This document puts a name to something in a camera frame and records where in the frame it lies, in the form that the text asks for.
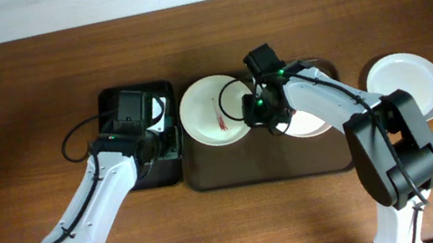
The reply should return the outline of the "grey white plate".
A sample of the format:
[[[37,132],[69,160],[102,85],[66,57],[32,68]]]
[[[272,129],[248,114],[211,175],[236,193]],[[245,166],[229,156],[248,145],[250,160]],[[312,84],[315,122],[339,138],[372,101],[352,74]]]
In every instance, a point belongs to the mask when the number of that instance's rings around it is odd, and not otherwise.
[[[433,119],[433,63],[427,58],[409,53],[381,57],[367,73],[366,89],[383,95],[399,89],[408,92],[425,120]]]

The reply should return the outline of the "cream plate with red stain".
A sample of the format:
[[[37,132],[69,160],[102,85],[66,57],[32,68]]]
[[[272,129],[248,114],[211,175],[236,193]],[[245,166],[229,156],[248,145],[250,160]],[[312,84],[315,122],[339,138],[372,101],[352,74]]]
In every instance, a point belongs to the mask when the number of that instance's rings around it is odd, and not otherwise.
[[[242,118],[242,97],[248,86],[227,75],[201,78],[191,84],[180,101],[180,122],[189,136],[209,146],[226,146],[241,140],[250,128]]]

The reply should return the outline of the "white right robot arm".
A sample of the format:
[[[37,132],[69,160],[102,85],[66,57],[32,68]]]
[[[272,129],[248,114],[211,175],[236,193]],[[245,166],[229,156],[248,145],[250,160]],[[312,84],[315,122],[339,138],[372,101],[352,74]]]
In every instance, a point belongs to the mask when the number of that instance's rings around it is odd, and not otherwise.
[[[357,176],[378,206],[372,243],[423,243],[433,133],[410,93],[363,92],[303,62],[260,74],[253,85],[241,100],[250,127],[275,129],[301,111],[344,134]]]

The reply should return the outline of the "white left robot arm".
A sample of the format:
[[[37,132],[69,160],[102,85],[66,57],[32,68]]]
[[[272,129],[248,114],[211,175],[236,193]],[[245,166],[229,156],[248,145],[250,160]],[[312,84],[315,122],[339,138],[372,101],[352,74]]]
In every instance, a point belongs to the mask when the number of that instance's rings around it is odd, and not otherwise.
[[[90,147],[84,178],[54,230],[41,243],[106,243],[117,212],[143,168],[180,158],[180,126],[137,135],[101,134]]]

